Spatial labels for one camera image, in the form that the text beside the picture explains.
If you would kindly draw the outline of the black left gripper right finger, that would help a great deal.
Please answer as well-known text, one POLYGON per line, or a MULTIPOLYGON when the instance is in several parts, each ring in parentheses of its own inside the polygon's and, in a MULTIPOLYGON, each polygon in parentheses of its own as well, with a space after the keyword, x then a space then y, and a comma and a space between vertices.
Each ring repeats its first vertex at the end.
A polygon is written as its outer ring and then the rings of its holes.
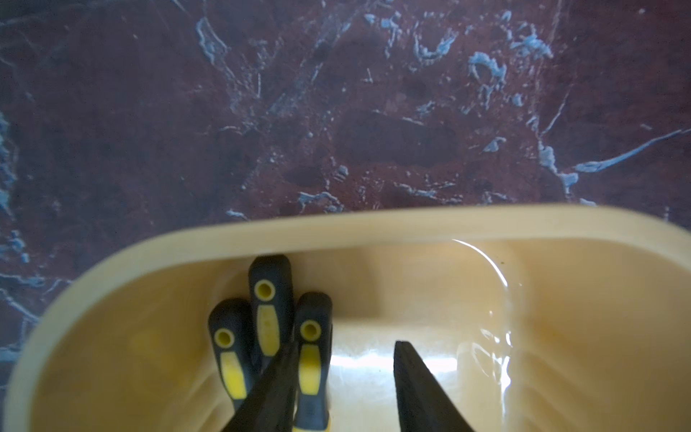
POLYGON ((401 431, 473 432, 408 341, 395 343, 393 375, 401 431))

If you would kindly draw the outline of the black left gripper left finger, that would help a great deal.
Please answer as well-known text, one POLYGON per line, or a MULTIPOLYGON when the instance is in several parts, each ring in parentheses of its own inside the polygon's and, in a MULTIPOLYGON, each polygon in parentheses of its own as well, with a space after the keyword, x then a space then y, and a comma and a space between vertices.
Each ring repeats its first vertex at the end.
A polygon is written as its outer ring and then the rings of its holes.
POLYGON ((222 432, 292 431, 299 344, 283 346, 222 432))

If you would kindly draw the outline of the yellow plastic storage tray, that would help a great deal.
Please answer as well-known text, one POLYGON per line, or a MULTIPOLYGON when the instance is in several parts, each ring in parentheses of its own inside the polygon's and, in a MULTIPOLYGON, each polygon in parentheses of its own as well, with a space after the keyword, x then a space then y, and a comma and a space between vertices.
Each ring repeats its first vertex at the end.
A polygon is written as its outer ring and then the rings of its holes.
POLYGON ((687 431, 690 235, 580 205, 417 209, 182 230, 109 257, 43 315, 6 431, 218 431, 208 316, 284 254, 334 303, 335 431, 399 428, 409 341, 478 431, 687 431))

